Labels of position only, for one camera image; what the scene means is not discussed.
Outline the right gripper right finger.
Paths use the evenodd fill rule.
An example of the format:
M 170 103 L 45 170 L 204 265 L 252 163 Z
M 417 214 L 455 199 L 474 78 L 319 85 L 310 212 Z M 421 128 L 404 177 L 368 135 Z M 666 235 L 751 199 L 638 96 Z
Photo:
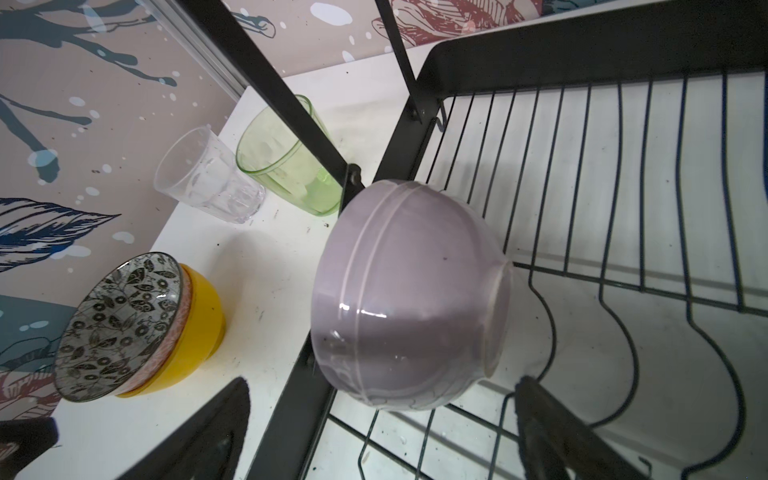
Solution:
M 533 377 L 516 386 L 519 455 L 527 479 L 645 479 Z

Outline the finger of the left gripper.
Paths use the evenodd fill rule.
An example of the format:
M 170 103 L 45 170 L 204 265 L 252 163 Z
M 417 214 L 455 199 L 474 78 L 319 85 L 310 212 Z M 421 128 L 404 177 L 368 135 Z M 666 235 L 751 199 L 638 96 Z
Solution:
M 3 421 L 1 444 L 16 449 L 1 461 L 1 478 L 14 479 L 27 465 L 51 449 L 59 439 L 54 418 Z

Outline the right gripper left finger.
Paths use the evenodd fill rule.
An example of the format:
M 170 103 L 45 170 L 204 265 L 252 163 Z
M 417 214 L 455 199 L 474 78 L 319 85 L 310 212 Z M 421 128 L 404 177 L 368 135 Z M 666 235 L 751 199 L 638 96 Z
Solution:
M 249 388 L 237 377 L 121 477 L 232 479 L 249 415 Z

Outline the yellow ceramic bowl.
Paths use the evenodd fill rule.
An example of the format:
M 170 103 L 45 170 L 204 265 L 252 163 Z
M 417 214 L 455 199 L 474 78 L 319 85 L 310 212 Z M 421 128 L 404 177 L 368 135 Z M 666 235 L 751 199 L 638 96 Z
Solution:
M 119 394 L 119 398 L 147 395 L 181 382 L 216 352 L 224 338 L 226 319 L 215 288 L 191 267 L 181 267 L 190 278 L 191 306 L 180 337 L 159 370 L 140 387 Z

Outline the pink floral pattern bowl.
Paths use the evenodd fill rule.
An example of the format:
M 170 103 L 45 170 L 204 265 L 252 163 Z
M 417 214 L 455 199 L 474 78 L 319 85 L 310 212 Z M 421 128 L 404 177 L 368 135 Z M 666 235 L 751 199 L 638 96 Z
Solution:
M 172 348 L 190 280 L 164 252 L 135 256 L 107 274 L 69 320 L 55 355 L 57 392 L 74 403 L 126 393 Z

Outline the lilac ceramic bowl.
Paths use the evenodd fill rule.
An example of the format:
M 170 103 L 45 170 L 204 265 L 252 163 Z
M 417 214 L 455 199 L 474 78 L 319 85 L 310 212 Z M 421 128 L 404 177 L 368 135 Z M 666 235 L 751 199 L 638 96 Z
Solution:
M 363 189 L 316 272 L 311 342 L 337 390 L 380 410 L 432 410 L 491 377 L 513 265 L 469 206 L 415 181 Z

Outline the clear glass tumbler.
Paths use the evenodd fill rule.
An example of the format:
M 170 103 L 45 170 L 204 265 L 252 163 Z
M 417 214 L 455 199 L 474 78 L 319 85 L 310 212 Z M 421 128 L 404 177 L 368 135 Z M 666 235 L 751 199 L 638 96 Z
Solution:
M 154 188 L 220 220 L 244 224 L 260 209 L 265 188 L 244 174 L 235 154 L 208 126 L 177 140 L 162 158 Z

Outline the green glass tumbler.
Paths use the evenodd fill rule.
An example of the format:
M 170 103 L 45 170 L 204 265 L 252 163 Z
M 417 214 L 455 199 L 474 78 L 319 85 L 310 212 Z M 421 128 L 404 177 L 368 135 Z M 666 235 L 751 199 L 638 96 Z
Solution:
M 338 210 L 342 187 L 270 107 L 246 128 L 237 166 L 278 197 L 315 216 Z

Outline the black two-tier dish rack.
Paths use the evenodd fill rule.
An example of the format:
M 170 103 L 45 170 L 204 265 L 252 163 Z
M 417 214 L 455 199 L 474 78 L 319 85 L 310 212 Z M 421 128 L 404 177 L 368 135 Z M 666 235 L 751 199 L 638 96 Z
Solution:
M 514 479 L 524 374 L 652 479 L 767 475 L 767 5 L 667 1 L 435 46 L 434 120 L 392 58 L 294 77 L 346 120 L 388 100 L 375 170 L 465 201 L 512 259 L 495 375 L 425 413 L 355 403 L 304 347 L 251 479 Z

